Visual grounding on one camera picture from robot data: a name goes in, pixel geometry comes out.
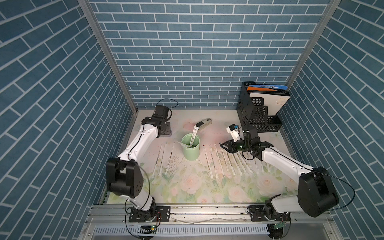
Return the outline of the thirteenth straw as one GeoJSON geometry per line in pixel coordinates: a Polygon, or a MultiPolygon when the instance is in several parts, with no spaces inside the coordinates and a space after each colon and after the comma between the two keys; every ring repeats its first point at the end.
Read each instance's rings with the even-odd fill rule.
{"type": "Polygon", "coordinates": [[[168,143],[166,142],[166,143],[164,144],[164,147],[163,147],[163,152],[162,152],[162,157],[161,157],[161,163],[160,163],[160,168],[159,168],[159,177],[162,175],[162,171],[163,171],[163,162],[164,162],[164,155],[165,155],[165,151],[166,151],[167,145],[168,145],[168,143]]]}

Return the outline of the eleventh straw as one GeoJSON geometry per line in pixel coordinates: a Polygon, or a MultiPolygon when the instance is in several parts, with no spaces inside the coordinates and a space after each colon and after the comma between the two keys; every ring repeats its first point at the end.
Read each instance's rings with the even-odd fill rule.
{"type": "Polygon", "coordinates": [[[175,143],[173,143],[172,148],[171,148],[171,153],[170,153],[170,157],[169,157],[169,160],[168,160],[168,164],[167,164],[165,175],[168,174],[168,171],[169,171],[169,168],[170,168],[170,163],[171,163],[174,147],[175,147],[175,143]]]}

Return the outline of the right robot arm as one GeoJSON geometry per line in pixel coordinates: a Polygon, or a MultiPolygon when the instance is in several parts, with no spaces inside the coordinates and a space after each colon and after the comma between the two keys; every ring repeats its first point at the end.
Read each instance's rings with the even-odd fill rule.
{"type": "Polygon", "coordinates": [[[283,213],[301,212],[316,218],[339,204],[332,176],[323,168],[314,168],[283,154],[269,142],[229,140],[221,148],[230,154],[249,153],[254,159],[276,167],[298,187],[297,195],[274,196],[265,201],[263,212],[270,221],[283,213]]]}

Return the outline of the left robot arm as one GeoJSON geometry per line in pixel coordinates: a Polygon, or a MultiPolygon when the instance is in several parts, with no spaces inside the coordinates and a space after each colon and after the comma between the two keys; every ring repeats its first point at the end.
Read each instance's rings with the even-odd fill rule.
{"type": "Polygon", "coordinates": [[[170,108],[157,105],[153,115],[141,121],[139,132],[130,145],[106,163],[107,190],[127,198],[136,210],[151,216],[155,214],[156,201],[149,191],[143,189],[140,160],[156,138],[172,134],[171,117],[170,108]]]}

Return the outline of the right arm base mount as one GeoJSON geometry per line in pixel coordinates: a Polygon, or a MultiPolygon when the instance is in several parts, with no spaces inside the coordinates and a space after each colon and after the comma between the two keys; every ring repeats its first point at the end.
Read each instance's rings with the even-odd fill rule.
{"type": "Polygon", "coordinates": [[[290,213],[278,213],[272,207],[265,205],[251,205],[246,208],[252,222],[289,222],[290,213]]]}

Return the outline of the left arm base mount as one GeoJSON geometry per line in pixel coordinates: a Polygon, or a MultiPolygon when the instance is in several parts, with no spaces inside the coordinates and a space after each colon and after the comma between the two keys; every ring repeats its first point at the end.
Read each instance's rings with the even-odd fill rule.
{"type": "Polygon", "coordinates": [[[170,220],[170,214],[171,214],[170,206],[150,207],[148,211],[138,210],[132,207],[129,213],[128,222],[129,223],[150,223],[150,222],[167,223],[170,220]]]}

